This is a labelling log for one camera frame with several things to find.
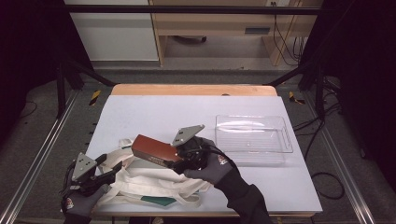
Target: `table surface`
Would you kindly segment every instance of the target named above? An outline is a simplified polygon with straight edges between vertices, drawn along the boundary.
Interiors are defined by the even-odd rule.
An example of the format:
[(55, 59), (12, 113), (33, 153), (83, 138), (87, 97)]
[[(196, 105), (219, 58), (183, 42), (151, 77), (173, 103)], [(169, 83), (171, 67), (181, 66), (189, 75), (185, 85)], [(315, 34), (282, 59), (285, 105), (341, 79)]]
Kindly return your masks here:
[[(309, 217), (322, 211), (286, 108), (272, 87), (120, 84), (107, 99), (87, 155), (96, 158), (116, 149), (120, 139), (135, 138), (138, 134), (170, 143), (179, 128), (198, 124), (205, 125), (199, 136), (215, 139), (216, 115), (282, 117), (293, 152), (284, 153), (284, 163), (239, 167), (240, 173), (262, 191), (272, 216)], [(124, 217), (235, 216), (219, 190), (211, 188), (200, 195), (202, 204), (198, 208), (178, 203), (166, 207), (110, 204), (98, 207), (96, 213)]]

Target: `clear plastic tray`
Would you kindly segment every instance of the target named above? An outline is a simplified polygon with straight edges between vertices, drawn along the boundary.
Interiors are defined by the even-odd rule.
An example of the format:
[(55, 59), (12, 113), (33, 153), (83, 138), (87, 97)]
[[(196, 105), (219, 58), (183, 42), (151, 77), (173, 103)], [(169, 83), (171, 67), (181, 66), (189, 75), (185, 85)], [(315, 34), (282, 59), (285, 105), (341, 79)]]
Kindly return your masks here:
[(282, 117), (216, 117), (216, 145), (238, 165), (283, 163), (293, 152)]

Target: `black glove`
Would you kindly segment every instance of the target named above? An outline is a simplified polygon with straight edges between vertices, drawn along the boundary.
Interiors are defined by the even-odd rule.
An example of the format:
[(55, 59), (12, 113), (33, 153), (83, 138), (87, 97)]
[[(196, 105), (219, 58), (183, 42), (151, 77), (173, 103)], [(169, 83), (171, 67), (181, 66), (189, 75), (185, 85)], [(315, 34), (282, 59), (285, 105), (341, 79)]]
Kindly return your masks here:
[[(219, 151), (213, 141), (199, 138), (203, 143), (212, 150)], [(203, 179), (213, 185), (216, 185), (228, 172), (233, 169), (231, 164), (223, 156), (210, 153), (207, 158), (207, 166), (202, 170), (185, 170), (184, 175), (188, 178)]]
[[(69, 173), (69, 177), (67, 179), (67, 185), (66, 187), (70, 189), (71, 186), (71, 180), (72, 180), (72, 175), (73, 175), (73, 170), (72, 169)], [(89, 197), (85, 197), (84, 195), (80, 194), (78, 191), (73, 190), (66, 200), (62, 201), (62, 203), (65, 203), (63, 205), (63, 208), (66, 209), (66, 214), (73, 214), (73, 215), (79, 215), (82, 217), (90, 217), (91, 212), (93, 208), (95, 207), (96, 203), (99, 201), (99, 199), (106, 194), (110, 189), (110, 186), (107, 184), (104, 184), (101, 188), (99, 188), (93, 195)]]

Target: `arm sleeve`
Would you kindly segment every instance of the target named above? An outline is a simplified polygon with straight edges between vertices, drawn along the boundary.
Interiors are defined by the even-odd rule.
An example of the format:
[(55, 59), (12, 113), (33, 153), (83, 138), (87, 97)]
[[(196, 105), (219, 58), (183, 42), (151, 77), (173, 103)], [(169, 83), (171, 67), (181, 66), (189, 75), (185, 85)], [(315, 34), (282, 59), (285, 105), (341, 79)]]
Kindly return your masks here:
[(273, 224), (260, 190), (248, 185), (235, 169), (225, 175), (215, 188), (224, 193), (228, 199), (227, 207), (235, 210), (242, 224)]
[(91, 222), (90, 217), (83, 217), (75, 214), (68, 214), (65, 215), (64, 224), (88, 224)]

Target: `white cabinet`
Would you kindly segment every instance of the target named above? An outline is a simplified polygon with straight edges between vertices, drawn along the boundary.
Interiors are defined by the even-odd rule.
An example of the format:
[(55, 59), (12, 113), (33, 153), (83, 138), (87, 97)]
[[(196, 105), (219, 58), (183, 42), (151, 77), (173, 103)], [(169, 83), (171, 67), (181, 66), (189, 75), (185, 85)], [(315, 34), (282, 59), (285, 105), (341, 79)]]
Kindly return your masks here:
[[(147, 0), (64, 0), (67, 5), (148, 5)], [(158, 61), (149, 13), (71, 13), (91, 61)]]

